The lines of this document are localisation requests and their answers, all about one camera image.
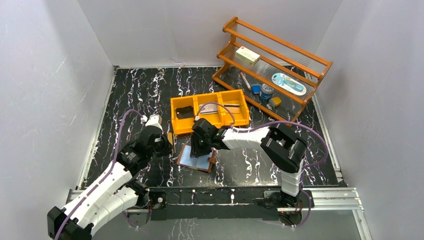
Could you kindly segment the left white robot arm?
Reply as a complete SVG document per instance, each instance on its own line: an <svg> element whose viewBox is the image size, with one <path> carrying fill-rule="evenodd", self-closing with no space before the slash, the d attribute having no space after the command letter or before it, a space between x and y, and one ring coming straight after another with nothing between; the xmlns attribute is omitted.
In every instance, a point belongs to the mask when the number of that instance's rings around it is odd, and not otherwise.
<svg viewBox="0 0 424 240"><path fill-rule="evenodd" d="M138 173L153 158L171 153L172 146L158 123L147 124L139 138L124 146L116 162L71 202L47 214L48 236L53 240L91 240L107 222L131 207L144 207L148 187Z"/></svg>

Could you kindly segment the tan brown credit card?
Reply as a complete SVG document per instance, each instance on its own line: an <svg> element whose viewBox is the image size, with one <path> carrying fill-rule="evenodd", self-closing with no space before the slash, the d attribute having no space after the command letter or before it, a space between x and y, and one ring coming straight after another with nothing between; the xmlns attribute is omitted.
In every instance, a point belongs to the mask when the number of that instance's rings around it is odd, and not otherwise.
<svg viewBox="0 0 424 240"><path fill-rule="evenodd" d="M175 147L174 133L173 132L168 132L167 133L167 138L168 138L168 141L169 141L171 147L174 148Z"/></svg>

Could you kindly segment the brown leather card holder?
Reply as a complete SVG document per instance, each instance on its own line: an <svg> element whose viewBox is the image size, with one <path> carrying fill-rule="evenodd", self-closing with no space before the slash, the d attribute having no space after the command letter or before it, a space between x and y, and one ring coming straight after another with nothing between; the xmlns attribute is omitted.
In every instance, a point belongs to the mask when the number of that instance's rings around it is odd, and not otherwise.
<svg viewBox="0 0 424 240"><path fill-rule="evenodd" d="M194 169L197 171L210 173L213 165L217 162L216 150L213 149L211 153L201 156L191 156L191 146L184 144L177 159L177 165Z"/></svg>

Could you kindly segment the striped card with orange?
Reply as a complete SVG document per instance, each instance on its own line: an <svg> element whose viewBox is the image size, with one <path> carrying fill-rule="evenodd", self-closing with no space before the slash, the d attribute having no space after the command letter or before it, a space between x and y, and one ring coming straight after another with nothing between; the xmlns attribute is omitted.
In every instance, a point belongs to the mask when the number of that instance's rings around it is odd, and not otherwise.
<svg viewBox="0 0 424 240"><path fill-rule="evenodd" d="M199 110L201 115L209 115L218 113L218 106L214 103L200 104Z"/></svg>

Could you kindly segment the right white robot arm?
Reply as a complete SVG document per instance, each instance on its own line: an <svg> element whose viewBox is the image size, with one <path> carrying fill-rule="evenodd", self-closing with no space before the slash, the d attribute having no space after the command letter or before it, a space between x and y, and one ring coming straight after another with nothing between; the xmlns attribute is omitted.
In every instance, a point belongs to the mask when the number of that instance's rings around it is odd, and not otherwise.
<svg viewBox="0 0 424 240"><path fill-rule="evenodd" d="M297 197L301 191L301 174L307 142L282 121L256 128L224 125L220 128L200 118L192 126L191 155L199 157L212 150L262 150L280 169L281 192Z"/></svg>

